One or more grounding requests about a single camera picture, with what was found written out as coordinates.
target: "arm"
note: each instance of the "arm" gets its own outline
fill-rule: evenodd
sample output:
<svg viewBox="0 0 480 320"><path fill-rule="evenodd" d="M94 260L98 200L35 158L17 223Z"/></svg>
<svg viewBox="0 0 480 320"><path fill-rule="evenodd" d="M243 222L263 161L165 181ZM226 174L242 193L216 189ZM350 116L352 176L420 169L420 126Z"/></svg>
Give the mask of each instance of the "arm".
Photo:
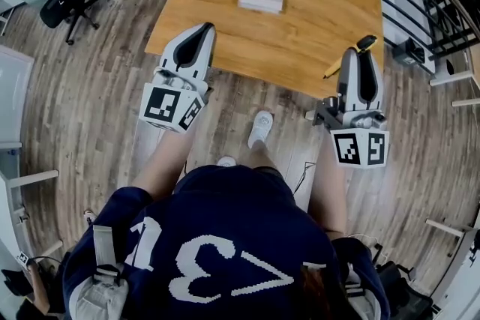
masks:
<svg viewBox="0 0 480 320"><path fill-rule="evenodd" d="M194 143L197 125L198 117L185 134L165 131L132 186L142 188L153 200L171 195Z"/></svg>
<svg viewBox="0 0 480 320"><path fill-rule="evenodd" d="M330 134L325 132L316 161L308 213L325 229L330 240L347 230L345 172L337 165Z"/></svg>
<svg viewBox="0 0 480 320"><path fill-rule="evenodd" d="M31 284L33 285L33 305L35 305L40 312L46 315L50 309L50 303L48 301L47 291L44 283L42 282L40 274L38 273L38 265L34 262L27 268L31 276Z"/></svg>

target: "hair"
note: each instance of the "hair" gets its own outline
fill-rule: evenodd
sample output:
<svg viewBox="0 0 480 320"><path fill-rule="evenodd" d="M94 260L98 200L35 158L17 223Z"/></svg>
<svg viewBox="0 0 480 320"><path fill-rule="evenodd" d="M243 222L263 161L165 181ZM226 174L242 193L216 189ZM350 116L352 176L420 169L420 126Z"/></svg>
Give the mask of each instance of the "hair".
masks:
<svg viewBox="0 0 480 320"><path fill-rule="evenodd" d="M360 320L342 285L326 270L302 267L301 272L306 314L310 320Z"/></svg>

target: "white number print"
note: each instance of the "white number print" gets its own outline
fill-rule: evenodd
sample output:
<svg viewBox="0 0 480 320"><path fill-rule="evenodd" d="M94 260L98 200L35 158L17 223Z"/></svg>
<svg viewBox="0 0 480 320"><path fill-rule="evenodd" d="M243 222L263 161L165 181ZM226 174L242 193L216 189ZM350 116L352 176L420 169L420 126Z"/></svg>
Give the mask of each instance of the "white number print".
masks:
<svg viewBox="0 0 480 320"><path fill-rule="evenodd" d="M141 238L133 249L133 252L125 259L125 263L136 268L153 271L153 267L150 265L150 258L152 257L152 251L162 231L160 225L151 217L146 217L141 223L131 227L130 230L132 232L138 231L141 234ZM221 297L221 294L211 297L203 297L192 295L190 293L190 284L194 280L199 279L200 277L211 276L206 273L196 261L200 247L206 244L215 246L218 253L220 253L225 259L231 259L235 255L235 245L231 240L219 238L214 235L202 235L183 243L175 258L177 267L183 276L172 279L169 284L170 294L175 299L180 301L190 301L191 303L207 304ZM258 259L248 252L243 251L240 257L258 268L263 268L274 274L278 279L265 281L264 283L255 284L253 286L233 289L230 292L232 296L248 295L263 289L288 286L294 281L292 277L280 272L277 268Z"/></svg>
<svg viewBox="0 0 480 320"><path fill-rule="evenodd" d="M158 237L162 232L160 224L151 217L145 217L142 222L136 224L130 228L130 230L132 232L138 231L141 238L133 249L133 252L125 259L125 264L153 271L153 267L150 265L150 258L152 257L152 251L157 243Z"/></svg>
<svg viewBox="0 0 480 320"><path fill-rule="evenodd" d="M248 260L250 263L255 264L257 267L266 269L268 272L272 272L274 275L280 277L279 280L269 280L264 283L255 284L254 286L248 286L245 288L234 289L232 291L232 296L246 295L248 293L254 293L261 291L262 289L270 289L281 286L288 286L293 283L293 277L290 277L283 272L280 272L277 268L272 267L269 263L265 263L262 260L256 258L254 255L251 255L248 252L243 251L241 256L243 259Z"/></svg>
<svg viewBox="0 0 480 320"><path fill-rule="evenodd" d="M213 235L203 235L182 244L175 260L183 277L176 277L170 282L169 290L172 296L181 301L190 301L192 303L207 304L213 300L217 300L221 295L215 295L211 298L203 298L201 296L192 295L188 289L191 282L199 277L209 277L202 267L197 264L195 258L202 245L215 245L217 251L225 258L231 259L235 255L235 246L231 240L219 238Z"/></svg>

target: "wooden floor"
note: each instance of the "wooden floor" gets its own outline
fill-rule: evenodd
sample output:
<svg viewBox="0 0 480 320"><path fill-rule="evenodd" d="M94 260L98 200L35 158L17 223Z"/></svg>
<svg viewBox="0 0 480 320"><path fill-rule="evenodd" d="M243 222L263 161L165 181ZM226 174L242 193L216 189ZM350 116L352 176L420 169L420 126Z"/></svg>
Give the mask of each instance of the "wooden floor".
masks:
<svg viewBox="0 0 480 320"><path fill-rule="evenodd" d="M37 11L25 6L0 38L35 58L22 123L21 172L60 171L58 179L23 191L37 253L58 238L64 251L73 246L85 229L83 211L99 211L153 151L159 131L137 127L137 116L143 84L157 65L143 49L165 1L100 1L91 10L100 29L81 21L73 46L63 41L66 25L48 29ZM396 64L388 50L385 56L388 165L352 174L349 231L377 237L386 257L416 266L418 286L429 292L449 263L455 238L426 226L425 219L472 224L478 208L478 125L472 107L450 107L453 100L472 97L472 90L468 82L431 88L424 72ZM267 108L275 116L268 147L295 187L320 145L318 129L302 119L314 100L220 71L212 71L209 83L214 93L188 170L225 154L240 156L256 111ZM312 173L307 171L298 192L303 206Z"/></svg>

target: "hand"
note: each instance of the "hand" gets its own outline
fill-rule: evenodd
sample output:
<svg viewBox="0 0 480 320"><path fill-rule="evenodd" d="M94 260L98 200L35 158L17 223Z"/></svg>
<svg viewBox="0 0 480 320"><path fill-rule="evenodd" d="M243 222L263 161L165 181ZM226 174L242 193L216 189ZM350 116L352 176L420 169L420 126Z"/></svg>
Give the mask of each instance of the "hand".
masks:
<svg viewBox="0 0 480 320"><path fill-rule="evenodd" d="M27 265L27 270L30 274L33 274L34 272L38 272L38 264L33 260L31 260Z"/></svg>

